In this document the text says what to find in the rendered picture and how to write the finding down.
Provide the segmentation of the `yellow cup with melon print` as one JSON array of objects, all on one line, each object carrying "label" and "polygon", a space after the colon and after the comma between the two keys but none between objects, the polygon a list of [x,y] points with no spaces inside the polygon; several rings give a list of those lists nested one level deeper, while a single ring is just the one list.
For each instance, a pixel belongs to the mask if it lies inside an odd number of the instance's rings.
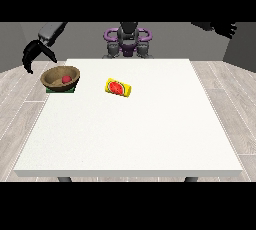
[{"label": "yellow cup with melon print", "polygon": [[111,94],[129,97],[131,93],[131,86],[118,80],[109,78],[106,81],[105,91]]}]

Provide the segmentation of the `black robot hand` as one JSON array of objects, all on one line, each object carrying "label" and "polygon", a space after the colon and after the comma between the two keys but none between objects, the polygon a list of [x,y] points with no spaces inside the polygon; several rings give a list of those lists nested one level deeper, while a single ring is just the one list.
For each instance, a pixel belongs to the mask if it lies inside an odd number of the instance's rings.
[{"label": "black robot hand", "polygon": [[237,30],[235,23],[229,22],[212,22],[211,27],[221,36],[231,39]]},{"label": "black robot hand", "polygon": [[45,54],[54,63],[57,62],[54,52],[44,45],[40,40],[32,40],[24,49],[22,63],[26,71],[33,73],[31,65],[32,62],[41,54]]}]

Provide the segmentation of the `brown wooden bowl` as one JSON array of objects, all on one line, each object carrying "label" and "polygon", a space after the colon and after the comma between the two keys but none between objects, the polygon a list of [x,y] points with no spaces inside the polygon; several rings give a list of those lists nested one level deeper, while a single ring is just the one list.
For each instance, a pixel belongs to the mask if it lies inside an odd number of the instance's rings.
[{"label": "brown wooden bowl", "polygon": [[[70,76],[72,81],[69,83],[62,83],[63,76]],[[58,87],[68,87],[71,88],[76,86],[80,79],[80,71],[73,66],[57,66],[54,68],[50,68],[45,71],[40,78],[41,83],[45,87],[49,87],[50,89],[57,90]]]}]

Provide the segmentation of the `green square pad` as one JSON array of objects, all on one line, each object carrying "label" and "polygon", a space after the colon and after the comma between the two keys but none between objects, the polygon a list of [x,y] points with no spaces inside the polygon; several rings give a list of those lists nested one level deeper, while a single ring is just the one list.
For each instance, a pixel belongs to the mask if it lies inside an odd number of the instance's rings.
[{"label": "green square pad", "polygon": [[49,87],[46,87],[46,93],[74,93],[76,86],[73,86],[71,88],[68,87],[58,87],[58,89],[53,90]]}]

